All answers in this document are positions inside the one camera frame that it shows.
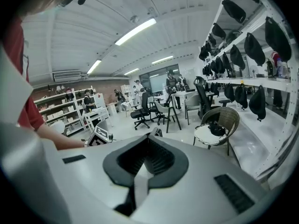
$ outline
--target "brick wall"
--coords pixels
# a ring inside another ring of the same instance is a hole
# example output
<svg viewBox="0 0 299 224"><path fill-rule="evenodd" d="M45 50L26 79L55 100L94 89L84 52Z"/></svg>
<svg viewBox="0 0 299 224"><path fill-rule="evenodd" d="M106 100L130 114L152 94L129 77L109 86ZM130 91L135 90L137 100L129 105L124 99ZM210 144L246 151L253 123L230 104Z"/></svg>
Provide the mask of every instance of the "brick wall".
<svg viewBox="0 0 299 224"><path fill-rule="evenodd" d="M102 93L104 96L105 104L112 103L116 101L114 90L121 90L121 85L129 84L128 80L99 80L99 81L82 81L75 83L64 84L65 88L74 88L75 90L86 89L93 86L97 93ZM51 85L50 88L56 89L57 85ZM48 87L43 87L36 89L32 92L31 97L33 100L40 99L44 96L50 96L48 93Z"/></svg>

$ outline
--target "ceiling light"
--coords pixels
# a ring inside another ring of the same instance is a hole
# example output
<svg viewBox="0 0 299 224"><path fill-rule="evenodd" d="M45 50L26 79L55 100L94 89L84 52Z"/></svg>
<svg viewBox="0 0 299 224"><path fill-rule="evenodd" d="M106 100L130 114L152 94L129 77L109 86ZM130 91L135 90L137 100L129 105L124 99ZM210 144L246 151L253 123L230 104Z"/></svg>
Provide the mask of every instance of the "ceiling light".
<svg viewBox="0 0 299 224"><path fill-rule="evenodd" d="M137 70L139 70L139 68L136 68L136 69L134 69L134 70L131 70L131 71L127 72L127 73L124 74L124 75L126 76L126 75L128 75L128 74L131 74L131 73L134 72L134 71L137 71Z"/></svg>
<svg viewBox="0 0 299 224"><path fill-rule="evenodd" d="M156 64L156 63L158 63L158 62L161 62L161 61L164 61L164 60L167 60L167 59L170 59L170 58L173 58L173 56L168 56L168 57L162 58L162 59L160 59L160 60L157 60L157 61L155 61L155 62L152 62L152 64Z"/></svg>
<svg viewBox="0 0 299 224"><path fill-rule="evenodd" d="M101 60L97 60L93 66L89 69L89 71L87 72L88 74L92 73L93 70L98 66L98 64L100 64Z"/></svg>
<svg viewBox="0 0 299 224"><path fill-rule="evenodd" d="M133 30L130 30L128 33L126 33L122 38L117 40L115 42L116 45L120 46L127 40L129 40L132 36L136 35L137 33L141 32L145 28L150 27L151 25L154 25L156 23L155 18L151 18L144 23L140 24L138 27L135 27Z"/></svg>

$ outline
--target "air conditioner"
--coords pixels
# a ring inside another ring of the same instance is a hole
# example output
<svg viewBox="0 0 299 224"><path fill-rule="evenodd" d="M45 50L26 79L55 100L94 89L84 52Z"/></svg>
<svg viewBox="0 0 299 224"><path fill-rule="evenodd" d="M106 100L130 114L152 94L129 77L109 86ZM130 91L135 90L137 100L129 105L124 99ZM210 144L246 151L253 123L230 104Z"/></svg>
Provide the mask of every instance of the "air conditioner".
<svg viewBox="0 0 299 224"><path fill-rule="evenodd" d="M53 78L55 82L67 82L67 81L75 81L81 79L80 71L64 71L53 73Z"/></svg>

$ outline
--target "red shirt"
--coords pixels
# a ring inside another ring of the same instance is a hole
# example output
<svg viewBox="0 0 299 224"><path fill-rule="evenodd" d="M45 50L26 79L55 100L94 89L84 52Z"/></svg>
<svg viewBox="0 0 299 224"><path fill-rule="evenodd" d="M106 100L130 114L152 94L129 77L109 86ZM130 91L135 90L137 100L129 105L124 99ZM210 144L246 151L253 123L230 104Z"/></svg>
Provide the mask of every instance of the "red shirt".
<svg viewBox="0 0 299 224"><path fill-rule="evenodd" d="M21 23L22 21L20 18L16 18L11 23L4 36L3 47L16 69L23 74L24 33ZM25 72L26 81L29 82L28 66ZM18 122L22 127L32 127L35 130L44 123L44 120L31 97L27 100L23 107Z"/></svg>

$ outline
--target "white floor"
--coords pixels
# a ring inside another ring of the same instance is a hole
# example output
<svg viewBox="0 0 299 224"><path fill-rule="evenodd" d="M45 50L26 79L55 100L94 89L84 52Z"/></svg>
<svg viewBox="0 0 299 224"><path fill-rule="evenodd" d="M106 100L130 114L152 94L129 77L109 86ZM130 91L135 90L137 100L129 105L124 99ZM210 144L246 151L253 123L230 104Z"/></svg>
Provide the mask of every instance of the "white floor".
<svg viewBox="0 0 299 224"><path fill-rule="evenodd" d="M117 113L114 116L111 116L111 120L113 123L113 127L109 125L109 132L113 134L114 136L114 142L124 140L127 138L131 138L133 136L137 135L144 135L146 133L149 133L153 130L153 128L157 127L162 130L163 137L179 140L181 142L187 143L192 145L193 139L194 139L194 129L196 126L200 125L200 119L197 115L197 111L189 111L189 123L188 125L187 120L185 119L185 113L184 109L181 110L180 114L178 114L178 119L181 124L182 130L179 129L177 122L169 122L169 129L168 133L166 133L167 128L167 121L165 121L165 124L163 125L163 120L160 121L160 125L157 125L157 119L154 120L154 122L148 121L147 124L150 126L150 129L148 129L144 124L141 124L138 126L137 130L134 129L134 121L137 121L136 119L132 119L130 116L131 111L127 111L127 117L125 112ZM88 139L90 135L89 131L82 131L72 136L73 139ZM195 141L195 146L207 148L206 145L203 145L198 140ZM227 145L217 146L217 147L211 147L212 152L216 152L220 154L221 156L228 159L230 162L237 165L237 162L235 161L235 158L233 156L233 153L230 152L229 156L227 156Z"/></svg>

